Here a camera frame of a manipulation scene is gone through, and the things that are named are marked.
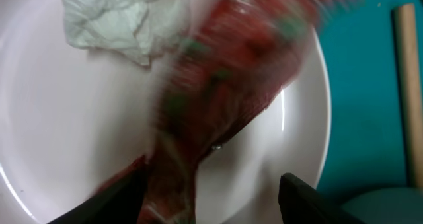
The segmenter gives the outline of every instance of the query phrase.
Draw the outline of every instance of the wooden stick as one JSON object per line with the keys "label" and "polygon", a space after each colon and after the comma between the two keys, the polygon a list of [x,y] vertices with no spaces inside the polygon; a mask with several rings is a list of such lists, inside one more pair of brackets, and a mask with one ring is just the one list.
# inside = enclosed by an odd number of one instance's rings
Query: wooden stick
{"label": "wooden stick", "polygon": [[411,184],[423,188],[423,113],[414,5],[395,9],[403,121]]}

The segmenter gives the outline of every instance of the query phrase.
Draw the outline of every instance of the crumpled white paper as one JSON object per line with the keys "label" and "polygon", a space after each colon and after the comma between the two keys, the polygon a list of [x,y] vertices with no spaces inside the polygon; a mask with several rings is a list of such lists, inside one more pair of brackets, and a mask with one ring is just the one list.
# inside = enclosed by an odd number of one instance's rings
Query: crumpled white paper
{"label": "crumpled white paper", "polygon": [[190,26],[189,0],[63,0],[67,42],[123,53],[140,65],[178,46]]}

